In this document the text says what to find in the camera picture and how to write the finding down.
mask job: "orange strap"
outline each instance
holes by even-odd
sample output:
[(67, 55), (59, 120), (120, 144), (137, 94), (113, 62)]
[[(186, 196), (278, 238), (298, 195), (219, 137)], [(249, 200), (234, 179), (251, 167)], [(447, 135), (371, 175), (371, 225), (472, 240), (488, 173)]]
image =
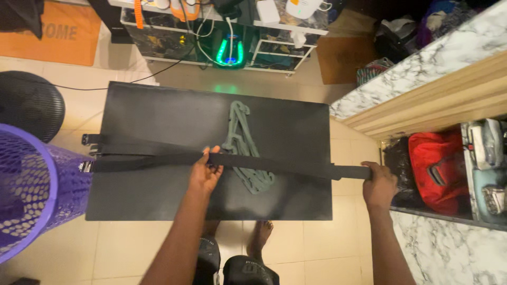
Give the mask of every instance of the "orange strap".
[(134, 15), (135, 15), (135, 23), (137, 24), (138, 29), (142, 29), (142, 8), (141, 8), (141, 0), (134, 0)]

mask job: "purple mesh basket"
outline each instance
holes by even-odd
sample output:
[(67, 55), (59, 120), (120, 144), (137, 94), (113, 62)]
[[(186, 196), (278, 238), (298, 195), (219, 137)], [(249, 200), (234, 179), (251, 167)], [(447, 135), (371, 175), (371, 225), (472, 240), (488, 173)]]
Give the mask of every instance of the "purple mesh basket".
[(91, 184), (91, 174), (78, 171), (84, 160), (91, 158), (0, 124), (0, 264), (84, 214)]

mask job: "green led light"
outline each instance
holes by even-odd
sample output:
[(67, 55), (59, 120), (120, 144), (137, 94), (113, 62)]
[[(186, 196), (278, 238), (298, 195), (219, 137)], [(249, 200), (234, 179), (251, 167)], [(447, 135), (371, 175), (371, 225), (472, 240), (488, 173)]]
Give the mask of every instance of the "green led light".
[(216, 61), (222, 65), (227, 65), (227, 66), (240, 65), (243, 62), (243, 57), (244, 57), (243, 42), (238, 42), (238, 60), (235, 63), (225, 63), (222, 60), (222, 57), (224, 55), (225, 48), (227, 47), (228, 42), (229, 41), (227, 41), (225, 39), (222, 40), (222, 44), (220, 45), (219, 52), (216, 54)]

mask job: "black mesh stool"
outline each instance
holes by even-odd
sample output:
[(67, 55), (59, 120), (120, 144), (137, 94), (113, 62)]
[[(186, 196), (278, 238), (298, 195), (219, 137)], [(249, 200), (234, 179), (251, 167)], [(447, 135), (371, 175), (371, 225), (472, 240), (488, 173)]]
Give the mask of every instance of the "black mesh stool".
[(63, 97), (49, 81), (28, 72), (0, 73), (0, 123), (48, 143), (60, 129), (63, 117)]

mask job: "hand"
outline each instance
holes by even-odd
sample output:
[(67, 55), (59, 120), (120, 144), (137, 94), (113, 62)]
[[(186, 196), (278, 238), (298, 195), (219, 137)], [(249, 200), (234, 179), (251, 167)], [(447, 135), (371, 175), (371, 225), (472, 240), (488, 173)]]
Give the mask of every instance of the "hand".
[[(219, 150), (220, 147), (215, 146), (211, 152), (217, 153)], [(209, 148), (205, 148), (202, 152), (201, 159), (192, 166), (189, 178), (189, 190), (204, 191), (206, 194), (211, 194), (222, 172), (224, 172), (224, 166), (207, 165)]]
[(380, 166), (376, 162), (363, 161), (361, 165), (371, 168), (373, 172), (373, 179), (363, 183), (363, 196), (368, 211), (389, 212), (392, 198), (398, 191), (398, 177), (391, 174), (388, 167)]

